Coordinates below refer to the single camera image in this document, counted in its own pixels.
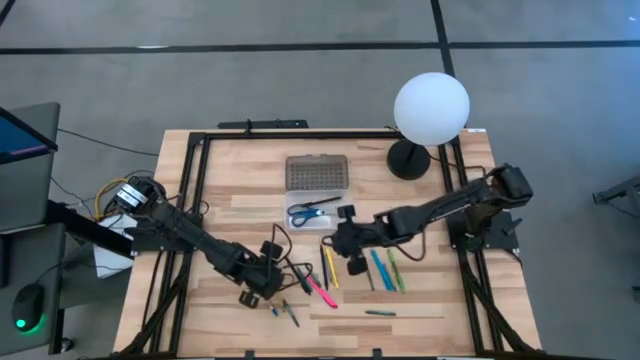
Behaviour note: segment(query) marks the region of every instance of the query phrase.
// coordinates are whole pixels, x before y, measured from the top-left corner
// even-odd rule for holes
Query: white spherical lamp
[[[469,95],[452,76],[420,74],[398,92],[393,116],[406,139],[389,149],[387,165],[397,177],[414,180],[431,164],[424,146],[444,144],[464,128],[469,118]]]

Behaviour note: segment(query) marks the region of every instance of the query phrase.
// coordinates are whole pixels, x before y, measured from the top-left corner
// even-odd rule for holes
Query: monitor
[[[0,107],[0,164],[50,154],[58,146]]]

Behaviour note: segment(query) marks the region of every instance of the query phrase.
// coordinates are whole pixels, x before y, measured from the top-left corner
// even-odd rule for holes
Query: black metal frame
[[[193,209],[194,211],[199,211],[199,206],[197,204],[202,200],[202,194],[204,190],[204,181],[205,181],[205,173],[207,169],[207,163],[209,159],[209,153],[211,148],[211,142],[214,140],[273,140],[273,139],[400,139],[402,135],[395,131],[265,131],[265,132],[256,132],[251,131],[248,127],[244,132],[235,131],[235,132],[221,132],[221,133],[191,133],[189,136],[189,142],[187,146],[187,152],[185,156],[185,163],[182,171],[182,177],[180,180],[180,189],[178,196],[178,204],[177,206],[180,208],[184,208],[184,194],[186,194],[187,187],[190,180],[191,168],[193,166],[193,157],[195,155],[195,151],[197,146],[201,146],[202,150],[200,153],[200,161],[198,164],[198,172],[195,180],[195,189],[193,196]],[[451,142],[451,146],[453,149],[456,166],[458,168],[458,176],[461,184],[465,184],[467,182],[467,176],[464,170],[464,161],[462,157],[462,150],[460,148],[459,139],[456,138]],[[445,190],[447,192],[451,192],[454,189],[453,179],[451,176],[449,161],[446,151],[445,145],[440,145],[438,147],[439,157],[441,159],[442,172],[444,176],[444,184]],[[460,233],[459,226],[460,223],[455,221],[447,221],[447,225],[450,231],[450,234]],[[452,246],[454,247],[457,255],[458,261],[460,264],[460,268],[469,264],[469,260],[467,258],[466,250],[463,246],[455,246],[458,240],[451,239]],[[170,251],[168,254],[167,262],[165,263],[165,270],[162,278],[162,285],[160,290],[159,299],[163,298],[167,293],[167,290],[170,285],[171,274],[173,273],[173,268],[175,265],[175,255],[176,253]],[[485,295],[491,300],[491,285],[489,283],[488,272],[486,268],[486,262],[483,255],[483,250],[479,249],[474,253],[476,264],[478,267],[478,273],[480,274],[480,285],[482,287],[482,291]],[[187,261],[186,265],[187,271],[190,270],[192,260],[192,254],[185,254],[183,261]],[[465,301],[467,306],[467,312],[469,315],[470,322],[470,331],[473,339],[473,345],[476,354],[482,354],[485,352],[483,341],[482,341],[482,330],[480,328],[480,322],[478,318],[478,310],[475,303],[474,293],[472,289],[463,281],[463,288],[465,294]],[[169,352],[173,354],[177,354],[178,344],[180,339],[180,331],[182,325],[182,319],[184,316],[184,307],[186,303],[186,285],[185,288],[179,293],[176,300],[176,310],[173,318],[173,326],[171,329],[170,336],[170,344],[169,344]],[[503,351],[504,348],[502,346],[502,338],[499,330],[490,320],[490,330],[492,335],[492,340],[494,344],[494,350]],[[159,351],[159,342],[160,342],[160,334],[162,332],[162,324],[156,329],[154,336],[152,337],[151,347],[149,351],[151,353]]]

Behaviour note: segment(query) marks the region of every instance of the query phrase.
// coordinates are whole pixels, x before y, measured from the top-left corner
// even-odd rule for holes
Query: wooden table
[[[178,191],[188,133],[170,130],[164,136],[156,180],[166,187],[168,196]],[[464,130],[460,138],[467,166],[494,166],[486,132]],[[385,157],[392,143],[392,140],[216,140],[209,154],[203,193],[203,200],[211,205],[204,217],[204,229],[217,238],[240,242],[258,252],[262,242],[270,238],[271,224],[284,222],[284,163],[286,157],[293,155],[348,157],[357,221],[371,222],[373,214],[380,211],[422,204],[443,195],[443,174],[438,163],[433,162],[427,174],[416,181],[403,181],[389,172]],[[198,151],[189,194],[193,194]],[[429,151],[438,154],[435,148]],[[470,170],[468,175],[473,179],[481,173]],[[290,235],[294,243],[292,260],[309,261],[320,272],[321,234],[290,232]],[[282,236],[277,241],[286,244]],[[346,259],[334,257],[340,289],[332,288],[330,293],[338,302],[338,309],[329,308],[317,294],[306,295],[300,287],[283,292],[300,321],[300,328],[286,314],[274,317],[264,301],[255,310],[240,305],[240,288],[216,273],[198,252],[191,268],[178,355],[243,356],[245,350],[252,349],[256,356],[370,356],[377,347],[385,355],[473,354],[458,260],[449,248],[444,221],[428,226],[427,244],[427,256],[420,263],[396,252],[407,294],[383,291],[375,267],[372,275],[377,291],[371,292],[364,274],[349,276]],[[406,249],[418,253],[420,241],[414,240]],[[379,254],[386,261],[386,254]],[[489,250],[485,254],[496,305],[525,341],[539,347],[519,264],[504,251]],[[135,260],[114,345],[116,351],[140,330],[155,258],[156,254],[148,253]],[[156,282],[152,310],[159,283]],[[479,304],[478,307],[485,347],[490,349],[486,315]],[[366,309],[395,311],[397,317],[365,315]],[[172,313],[170,309],[161,349],[168,347]]]

